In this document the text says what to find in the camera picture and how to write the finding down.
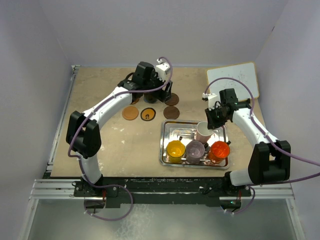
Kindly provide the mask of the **dark brown coaster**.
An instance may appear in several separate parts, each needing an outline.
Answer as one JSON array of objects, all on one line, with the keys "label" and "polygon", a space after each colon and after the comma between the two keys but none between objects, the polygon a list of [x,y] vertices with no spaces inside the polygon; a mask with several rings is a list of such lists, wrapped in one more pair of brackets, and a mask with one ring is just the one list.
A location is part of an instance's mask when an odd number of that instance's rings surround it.
[{"label": "dark brown coaster", "polygon": [[175,120],[180,116],[180,111],[177,107],[175,106],[167,106],[164,110],[163,110],[163,115],[166,119],[171,119],[171,120]]},{"label": "dark brown coaster", "polygon": [[179,96],[175,93],[171,94],[171,98],[167,101],[165,101],[165,104],[168,106],[175,106],[179,103]]}]

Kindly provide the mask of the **pink mug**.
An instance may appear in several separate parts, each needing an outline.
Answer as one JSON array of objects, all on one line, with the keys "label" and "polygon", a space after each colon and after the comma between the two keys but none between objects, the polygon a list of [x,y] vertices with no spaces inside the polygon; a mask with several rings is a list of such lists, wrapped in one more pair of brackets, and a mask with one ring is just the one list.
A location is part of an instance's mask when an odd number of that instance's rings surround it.
[{"label": "pink mug", "polygon": [[208,129],[208,123],[206,121],[199,122],[195,130],[195,140],[203,144],[207,143],[214,134],[212,129]]}]

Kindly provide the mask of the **black mug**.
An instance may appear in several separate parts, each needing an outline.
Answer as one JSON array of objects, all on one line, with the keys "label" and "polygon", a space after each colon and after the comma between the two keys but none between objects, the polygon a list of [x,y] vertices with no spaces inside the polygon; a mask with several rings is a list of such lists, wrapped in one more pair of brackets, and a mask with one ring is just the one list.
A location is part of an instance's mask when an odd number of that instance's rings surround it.
[{"label": "black mug", "polygon": [[143,100],[148,104],[154,104],[158,101],[158,99],[154,97],[151,93],[145,93],[143,95]]}]

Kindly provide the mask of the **yellow black-rimmed coaster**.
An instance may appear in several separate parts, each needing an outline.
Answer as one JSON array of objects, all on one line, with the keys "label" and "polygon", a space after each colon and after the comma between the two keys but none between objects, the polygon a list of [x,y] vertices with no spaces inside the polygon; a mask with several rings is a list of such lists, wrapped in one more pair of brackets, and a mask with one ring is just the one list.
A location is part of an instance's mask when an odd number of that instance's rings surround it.
[{"label": "yellow black-rimmed coaster", "polygon": [[152,121],[155,117],[156,117],[156,110],[151,107],[147,107],[143,109],[140,113],[140,118],[146,122]]}]

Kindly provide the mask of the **light brown wooden coaster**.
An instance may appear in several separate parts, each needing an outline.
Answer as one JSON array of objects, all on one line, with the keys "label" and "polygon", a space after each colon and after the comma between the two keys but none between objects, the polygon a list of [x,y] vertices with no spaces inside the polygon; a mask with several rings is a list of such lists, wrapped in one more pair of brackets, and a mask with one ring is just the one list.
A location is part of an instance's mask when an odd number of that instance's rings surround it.
[{"label": "light brown wooden coaster", "polygon": [[134,104],[138,103],[139,100],[140,100],[140,98],[135,99],[135,100],[131,103],[131,105],[134,105]]}]

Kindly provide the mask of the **purple translucent cup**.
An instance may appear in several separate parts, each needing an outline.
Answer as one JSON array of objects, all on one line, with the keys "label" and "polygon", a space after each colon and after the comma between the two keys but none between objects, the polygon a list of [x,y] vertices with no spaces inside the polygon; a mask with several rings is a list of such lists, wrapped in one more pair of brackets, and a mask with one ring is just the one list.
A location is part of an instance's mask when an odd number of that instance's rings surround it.
[{"label": "purple translucent cup", "polygon": [[190,164],[198,164],[204,154],[205,147],[199,141],[193,140],[185,147],[185,158]]}]

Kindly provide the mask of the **orange-brown wooden coaster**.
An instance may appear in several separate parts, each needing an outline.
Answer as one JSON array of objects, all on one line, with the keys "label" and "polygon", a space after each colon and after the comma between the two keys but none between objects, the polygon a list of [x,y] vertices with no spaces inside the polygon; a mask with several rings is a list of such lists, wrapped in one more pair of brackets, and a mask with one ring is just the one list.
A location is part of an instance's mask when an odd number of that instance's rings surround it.
[{"label": "orange-brown wooden coaster", "polygon": [[135,120],[139,115],[139,110],[134,106],[128,106],[123,109],[122,117],[125,120],[132,121]]}]

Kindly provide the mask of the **yellow translucent cup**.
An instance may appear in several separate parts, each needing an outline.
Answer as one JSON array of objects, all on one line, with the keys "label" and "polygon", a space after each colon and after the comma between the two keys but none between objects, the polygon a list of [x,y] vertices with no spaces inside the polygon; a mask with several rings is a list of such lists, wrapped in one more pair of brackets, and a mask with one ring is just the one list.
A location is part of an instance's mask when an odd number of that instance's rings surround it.
[{"label": "yellow translucent cup", "polygon": [[186,147],[180,140],[173,140],[166,146],[166,156],[170,163],[179,163],[185,155]]}]

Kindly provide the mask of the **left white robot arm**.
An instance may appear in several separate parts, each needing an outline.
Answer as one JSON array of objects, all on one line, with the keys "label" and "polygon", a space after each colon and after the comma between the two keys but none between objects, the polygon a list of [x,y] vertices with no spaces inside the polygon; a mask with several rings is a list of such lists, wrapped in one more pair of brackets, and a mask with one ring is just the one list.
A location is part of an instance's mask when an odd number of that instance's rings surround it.
[{"label": "left white robot arm", "polygon": [[163,103],[168,101],[172,96],[172,75],[172,64],[164,56],[157,59],[157,65],[141,61],[135,71],[120,81],[102,101],[84,112],[74,111],[70,115],[66,132],[67,154],[78,160],[82,178],[87,181],[85,190],[91,196],[98,196],[103,191],[97,157],[103,126],[143,95]]}]

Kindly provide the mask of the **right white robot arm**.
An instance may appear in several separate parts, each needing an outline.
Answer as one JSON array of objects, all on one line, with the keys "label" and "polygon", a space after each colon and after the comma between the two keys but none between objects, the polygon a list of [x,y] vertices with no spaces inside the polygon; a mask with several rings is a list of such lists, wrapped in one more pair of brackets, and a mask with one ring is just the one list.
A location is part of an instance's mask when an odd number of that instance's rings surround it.
[{"label": "right white robot arm", "polygon": [[203,93],[208,102],[205,109],[207,128],[217,129],[231,121],[244,133],[253,147],[247,168],[230,171],[228,180],[222,183],[222,190],[228,196],[235,195],[240,186],[263,185],[283,182],[290,177],[291,157],[281,153],[291,151],[286,140],[278,140],[270,134],[253,113],[253,106],[247,101],[239,101],[235,90],[221,90],[219,95]]}]

